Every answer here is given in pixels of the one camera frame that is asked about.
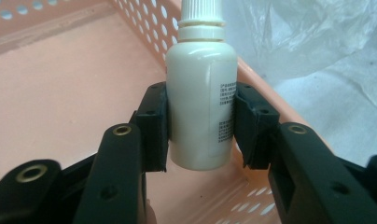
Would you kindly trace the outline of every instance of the white bottle cap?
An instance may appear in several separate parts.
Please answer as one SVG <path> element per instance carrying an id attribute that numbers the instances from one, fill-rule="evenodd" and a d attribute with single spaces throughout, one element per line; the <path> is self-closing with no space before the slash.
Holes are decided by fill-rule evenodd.
<path id="1" fill-rule="evenodd" d="M 183 0 L 182 18 L 179 26 L 186 26 L 188 23 L 223 25 L 221 1 Z"/>

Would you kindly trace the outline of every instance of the pink plastic basket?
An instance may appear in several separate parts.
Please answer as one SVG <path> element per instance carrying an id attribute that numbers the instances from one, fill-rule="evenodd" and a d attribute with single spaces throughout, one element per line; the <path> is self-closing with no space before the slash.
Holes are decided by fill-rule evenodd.
<path id="1" fill-rule="evenodd" d="M 34 159 L 62 167 L 96 152 L 103 132 L 127 122 L 147 86 L 163 81 L 177 39 L 178 0 L 0 0 L 0 178 Z M 243 60 L 281 122 L 306 122 Z M 267 171 L 192 172 L 168 161 L 147 175 L 158 223 L 280 223 Z"/>

